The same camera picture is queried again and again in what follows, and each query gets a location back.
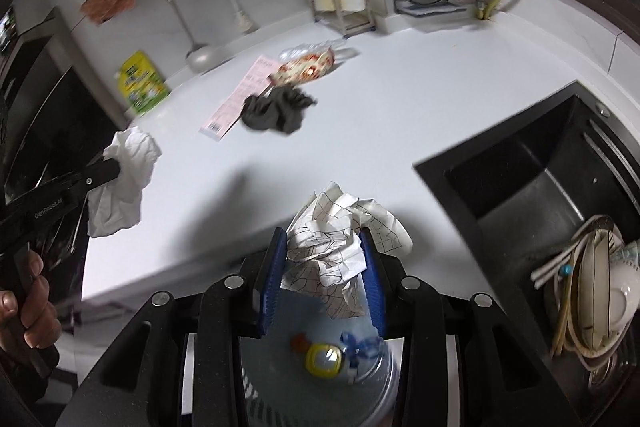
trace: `black sink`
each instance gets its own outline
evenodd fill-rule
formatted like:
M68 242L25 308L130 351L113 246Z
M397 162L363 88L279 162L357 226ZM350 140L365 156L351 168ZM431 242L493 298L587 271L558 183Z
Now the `black sink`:
M640 317L596 385L574 354L548 356L552 327L529 274L593 214L612 216L625 242L640 237L639 158L624 126L574 83L415 166L585 425L640 423Z

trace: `dark gray rag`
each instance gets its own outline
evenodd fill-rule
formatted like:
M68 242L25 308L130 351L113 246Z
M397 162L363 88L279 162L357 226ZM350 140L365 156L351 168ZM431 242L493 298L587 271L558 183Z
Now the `dark gray rag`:
M315 104L316 100L295 87L278 86L267 96L247 97L240 118L249 129L291 134L302 125L302 110Z

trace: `white countertop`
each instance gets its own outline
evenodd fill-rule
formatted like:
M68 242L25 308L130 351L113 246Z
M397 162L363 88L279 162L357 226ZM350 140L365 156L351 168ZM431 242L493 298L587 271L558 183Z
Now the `white countertop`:
M577 78L557 57L494 22L349 40L359 55L303 86L318 100L291 136L236 124L198 130L260 54L335 38L307 25L189 80L136 123L162 150L142 221L89 241L82 299L96 303L204 290L330 181L395 214L414 240L403 260L441 293L490 291L412 165L482 132Z

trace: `blue gripper pad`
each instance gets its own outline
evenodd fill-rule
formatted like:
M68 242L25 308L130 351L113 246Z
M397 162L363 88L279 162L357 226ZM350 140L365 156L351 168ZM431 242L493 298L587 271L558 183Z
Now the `blue gripper pad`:
M271 264L260 291L258 328L262 335L266 334L267 329L269 329L269 326L271 326L273 322L273 315L276 312L276 306L278 304L282 272L284 271L284 264L287 260L287 233L279 227L273 232L266 259L268 257L271 257Z
M384 337L386 333L385 295L378 279L378 269L373 258L374 255L378 255L378 250L376 250L376 245L371 240L369 233L361 231L359 236L364 259L367 263L366 269L362 272L362 282L364 283L364 292L369 305L369 315L371 316L371 323L378 330L378 334Z

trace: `blue ribbon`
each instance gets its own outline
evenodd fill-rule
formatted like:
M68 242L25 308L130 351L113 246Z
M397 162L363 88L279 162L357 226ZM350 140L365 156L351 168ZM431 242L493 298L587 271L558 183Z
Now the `blue ribbon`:
M340 335L340 341L346 346L344 356L349 360L350 367L357 367L359 359L373 360L380 355L380 337L368 337L359 341L353 333L344 331Z

